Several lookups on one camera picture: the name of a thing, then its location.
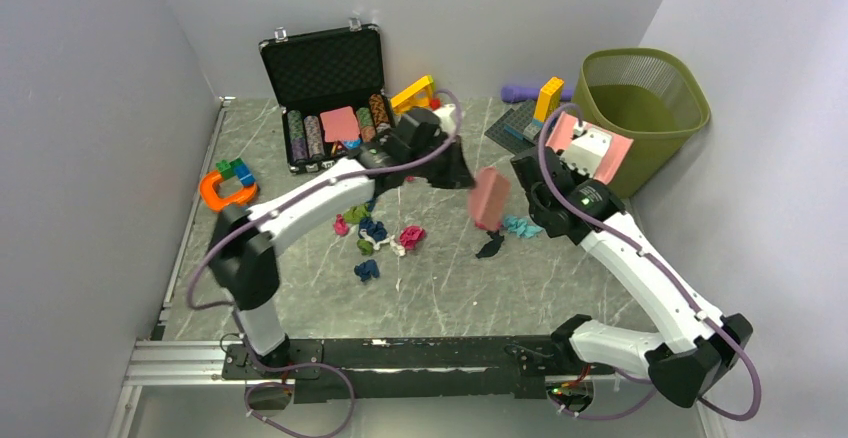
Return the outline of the pink hand brush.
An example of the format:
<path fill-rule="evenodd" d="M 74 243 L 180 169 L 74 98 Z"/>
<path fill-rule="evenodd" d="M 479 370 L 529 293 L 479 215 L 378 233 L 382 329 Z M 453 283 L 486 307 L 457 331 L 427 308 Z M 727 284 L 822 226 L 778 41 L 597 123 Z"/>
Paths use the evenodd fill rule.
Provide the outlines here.
<path fill-rule="evenodd" d="M 468 197 L 468 213 L 474 224 L 486 231 L 497 231 L 511 191 L 510 181 L 496 167 L 481 168 Z"/>

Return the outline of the large magenta paper scrap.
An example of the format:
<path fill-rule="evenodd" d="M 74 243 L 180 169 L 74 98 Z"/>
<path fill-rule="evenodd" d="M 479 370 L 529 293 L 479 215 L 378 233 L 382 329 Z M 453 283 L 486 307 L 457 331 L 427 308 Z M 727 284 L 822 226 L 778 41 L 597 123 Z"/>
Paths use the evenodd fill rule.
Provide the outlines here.
<path fill-rule="evenodd" d="M 418 225 L 410 225 L 401 231 L 398 241 L 405 250 L 410 251 L 414 250 L 426 236 L 427 232 L 424 228 Z"/>

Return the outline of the black paper scrap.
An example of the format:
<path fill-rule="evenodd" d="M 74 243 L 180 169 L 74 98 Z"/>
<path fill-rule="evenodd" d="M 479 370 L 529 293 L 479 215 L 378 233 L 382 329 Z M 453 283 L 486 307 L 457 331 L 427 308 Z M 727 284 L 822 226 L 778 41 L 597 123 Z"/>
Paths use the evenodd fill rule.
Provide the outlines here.
<path fill-rule="evenodd" d="M 497 255 L 505 240 L 505 237 L 499 231 L 488 231 L 487 235 L 490 240 L 475 254 L 477 259 L 491 258 Z"/>

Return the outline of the white twisted paper scrap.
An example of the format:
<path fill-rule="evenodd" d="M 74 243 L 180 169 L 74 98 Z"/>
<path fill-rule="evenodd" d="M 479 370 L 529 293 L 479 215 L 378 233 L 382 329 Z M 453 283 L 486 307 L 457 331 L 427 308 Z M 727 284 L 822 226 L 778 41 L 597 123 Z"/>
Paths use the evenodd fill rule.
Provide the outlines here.
<path fill-rule="evenodd" d="M 406 248 L 397 241 L 394 235 L 390 235 L 389 237 L 380 241 L 377 241 L 371 237 L 369 237 L 368 240 L 371 242 L 374 251 L 379 251 L 383 248 L 386 248 L 390 249 L 397 257 L 404 257 L 407 254 Z"/>

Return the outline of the pink dustpan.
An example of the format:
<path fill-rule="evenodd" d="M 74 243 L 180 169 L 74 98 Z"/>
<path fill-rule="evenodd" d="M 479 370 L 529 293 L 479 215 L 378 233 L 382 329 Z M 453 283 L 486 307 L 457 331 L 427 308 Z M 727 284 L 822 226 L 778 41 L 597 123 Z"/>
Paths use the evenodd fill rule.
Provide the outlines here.
<path fill-rule="evenodd" d="M 609 185 L 633 144 L 633 139 L 588 122 L 579 124 L 575 116 L 562 112 L 553 126 L 546 146 L 562 164 L 579 175 Z"/>

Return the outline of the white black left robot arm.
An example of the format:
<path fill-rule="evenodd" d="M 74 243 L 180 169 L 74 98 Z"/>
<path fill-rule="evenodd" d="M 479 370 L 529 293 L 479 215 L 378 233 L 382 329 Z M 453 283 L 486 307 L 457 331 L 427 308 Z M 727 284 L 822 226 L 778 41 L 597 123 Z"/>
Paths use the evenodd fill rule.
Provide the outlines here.
<path fill-rule="evenodd" d="M 462 119 L 457 105 L 436 111 L 414 107 L 309 182 L 265 203 L 229 205 L 219 213 L 200 267 L 226 291 L 225 303 L 251 346 L 248 365 L 258 375 L 275 377 L 289 362 L 290 340 L 273 305 L 281 282 L 279 256 L 318 225 L 400 187 L 408 177 L 437 189 L 473 188 L 459 136 Z"/>

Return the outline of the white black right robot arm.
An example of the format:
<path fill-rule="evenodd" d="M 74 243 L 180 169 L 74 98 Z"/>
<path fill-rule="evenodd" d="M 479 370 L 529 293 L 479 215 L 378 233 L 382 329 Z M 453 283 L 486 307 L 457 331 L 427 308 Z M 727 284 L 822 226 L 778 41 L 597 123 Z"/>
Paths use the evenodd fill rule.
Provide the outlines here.
<path fill-rule="evenodd" d="M 510 164 L 532 221 L 599 261 L 647 313 L 653 333 L 577 314 L 551 335 L 553 364 L 578 372 L 603 364 L 648 379 L 671 403 L 690 408 L 740 361 L 753 334 L 741 313 L 725 314 L 688 285 L 644 237 L 609 187 L 580 178 L 551 148 Z"/>

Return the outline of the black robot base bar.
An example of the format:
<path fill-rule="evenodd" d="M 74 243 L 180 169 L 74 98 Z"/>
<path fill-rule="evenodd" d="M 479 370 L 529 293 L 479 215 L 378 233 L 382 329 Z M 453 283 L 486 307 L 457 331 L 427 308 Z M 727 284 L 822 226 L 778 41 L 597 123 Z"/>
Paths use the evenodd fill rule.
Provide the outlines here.
<path fill-rule="evenodd" d="M 509 395 L 543 399 L 549 385 L 581 375 L 547 335 L 294 339 L 294 370 L 253 364 L 245 346 L 225 348 L 225 381 L 286 380 L 297 404 L 330 400 Z"/>

